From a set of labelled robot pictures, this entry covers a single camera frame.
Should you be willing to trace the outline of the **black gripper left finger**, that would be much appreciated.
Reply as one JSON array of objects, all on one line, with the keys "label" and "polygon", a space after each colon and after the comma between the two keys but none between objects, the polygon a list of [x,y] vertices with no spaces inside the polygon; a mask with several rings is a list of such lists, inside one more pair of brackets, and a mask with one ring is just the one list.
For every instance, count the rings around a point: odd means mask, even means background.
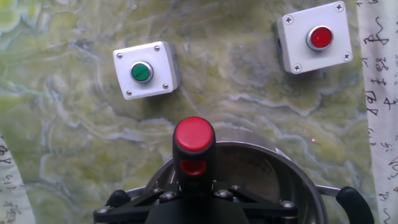
[{"label": "black gripper left finger", "polygon": [[180,198],[178,184],[156,187],[147,193],[145,189],[116,190],[103,207],[93,212],[93,223],[144,223],[151,210]]}]

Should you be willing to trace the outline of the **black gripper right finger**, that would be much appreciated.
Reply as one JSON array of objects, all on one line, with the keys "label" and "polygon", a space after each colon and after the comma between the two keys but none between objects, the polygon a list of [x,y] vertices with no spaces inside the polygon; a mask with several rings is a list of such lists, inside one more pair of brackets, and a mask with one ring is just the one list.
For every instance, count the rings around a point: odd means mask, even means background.
[{"label": "black gripper right finger", "polygon": [[238,185],[213,182],[213,197],[227,201],[226,211],[232,219],[244,218],[247,223],[298,224],[298,207],[291,201],[271,202]]}]

